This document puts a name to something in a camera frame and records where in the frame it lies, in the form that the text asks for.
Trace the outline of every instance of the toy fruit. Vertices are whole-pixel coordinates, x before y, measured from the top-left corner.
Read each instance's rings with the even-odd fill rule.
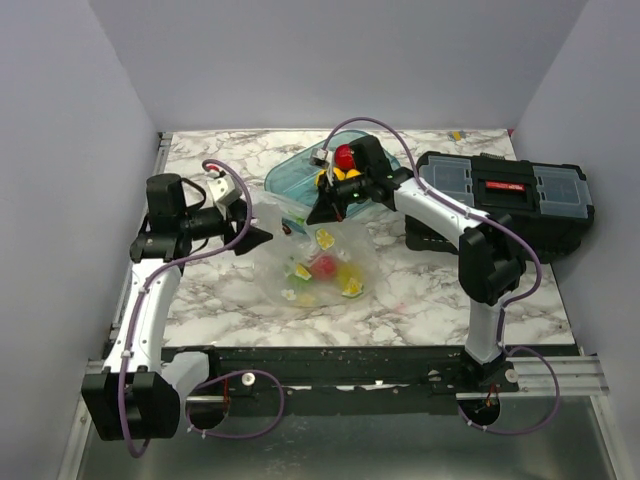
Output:
[[[296,277],[294,274],[287,276],[287,283],[290,288],[293,288],[295,292],[299,292],[301,290],[306,289],[311,281],[303,280],[300,277]]]
[[[355,298],[362,294],[362,284],[355,278],[349,279],[347,285],[342,291],[342,295],[349,298]]]
[[[327,171],[326,170],[320,170],[317,174],[316,174],[316,179],[314,181],[316,187],[318,186],[318,183],[320,183],[320,177],[322,177],[323,175],[326,175]],[[337,167],[333,167],[333,179],[334,180],[338,180],[338,181],[342,181],[344,180],[345,175],[344,172],[342,170],[340,170]]]
[[[336,148],[333,162],[340,170],[344,170],[345,172],[356,168],[356,162],[353,160],[353,153],[349,145],[340,145]]]
[[[343,290],[347,289],[347,286],[352,279],[360,284],[362,284],[362,281],[364,280],[362,278],[362,270],[352,262],[341,262],[340,265],[338,265],[336,279],[340,284],[340,288]]]
[[[324,175],[325,173],[327,173],[327,171],[326,171],[326,170],[320,170],[320,171],[317,173],[317,175],[316,175],[316,180],[315,180],[315,182],[314,182],[314,183],[316,184],[316,187],[318,186],[318,183],[320,182],[320,177],[321,177],[322,175]]]
[[[317,280],[331,280],[338,270],[338,265],[333,256],[323,254],[317,257],[309,266],[313,278]]]
[[[303,293],[298,296],[298,301],[296,303],[300,307],[313,307],[316,304],[316,297],[310,293]]]
[[[335,180],[344,180],[344,172],[339,168],[333,167],[333,178]]]
[[[323,250],[328,250],[336,243],[336,239],[333,238],[329,232],[327,232],[324,228],[316,230],[316,242],[320,245],[320,248]]]
[[[300,264],[296,265],[296,271],[294,275],[304,281],[308,281],[311,279],[311,274],[307,271],[306,268],[304,268],[304,266]]]
[[[353,177],[357,177],[358,175],[362,175],[362,174],[355,169],[351,169],[347,172],[347,174],[345,175],[345,178],[353,178]]]

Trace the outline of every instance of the marble surface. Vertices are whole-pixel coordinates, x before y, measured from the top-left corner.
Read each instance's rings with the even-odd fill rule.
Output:
[[[398,142],[369,130],[401,163]],[[204,131],[173,137],[165,171],[203,183],[200,163],[217,158],[235,168],[252,187],[261,187],[271,168],[323,140],[323,130]],[[401,132],[417,159],[427,150],[473,155],[488,152],[515,159],[504,130],[467,131],[453,141],[445,131]],[[197,199],[188,192],[188,200]],[[166,345],[364,346],[463,344],[469,301],[457,280],[457,257],[412,252],[404,245],[404,219],[374,206],[356,217],[366,222],[380,259],[382,279],[355,303],[316,309],[269,304],[253,280],[252,255],[224,253],[187,266],[171,305]],[[212,241],[208,249],[219,246]],[[528,264],[521,289],[533,283]],[[573,343],[555,279],[544,266],[540,290],[507,310],[506,341]]]

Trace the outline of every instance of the clear plastic lid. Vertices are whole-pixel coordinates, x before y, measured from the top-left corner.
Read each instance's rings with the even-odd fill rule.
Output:
[[[368,133],[360,130],[345,130],[338,132],[329,142],[329,149],[352,142]],[[324,142],[317,143],[303,150],[280,165],[271,169],[264,180],[264,189],[267,192],[277,193],[291,198],[304,205],[312,207],[318,196],[315,186],[315,178],[320,169],[309,163],[311,151],[321,147]],[[385,155],[391,162],[391,167],[395,170],[400,166],[398,160],[385,150]],[[352,216],[369,206],[371,202],[350,205],[347,216]]]
[[[429,156],[429,163],[419,170],[425,181],[468,207],[475,206],[468,158]]]
[[[534,166],[536,190],[540,195],[540,213],[560,217],[589,218],[592,205],[585,180],[570,168]]]

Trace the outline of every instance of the gray wall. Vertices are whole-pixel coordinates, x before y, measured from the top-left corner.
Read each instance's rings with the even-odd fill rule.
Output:
[[[577,163],[596,224],[555,267],[578,341],[598,352],[640,474],[640,2],[591,0],[516,128],[519,158]]]
[[[512,127],[585,0],[91,0],[164,130]]]
[[[0,478],[55,478],[157,136],[85,0],[0,15]]]

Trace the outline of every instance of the teal plastic container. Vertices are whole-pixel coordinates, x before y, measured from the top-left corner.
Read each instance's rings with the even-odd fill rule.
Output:
[[[368,133],[360,130],[338,132],[329,142],[329,150],[335,150],[340,145],[366,135]],[[321,147],[323,143],[324,141],[317,143],[272,168],[264,180],[264,189],[267,192],[284,195],[308,207],[312,207],[317,198],[315,178],[320,169],[311,165],[309,160],[311,159],[311,151],[314,148]],[[397,169],[400,166],[398,160],[386,150],[384,153],[391,162],[391,168]],[[353,216],[370,205],[371,201],[350,205],[347,210],[347,216]]]

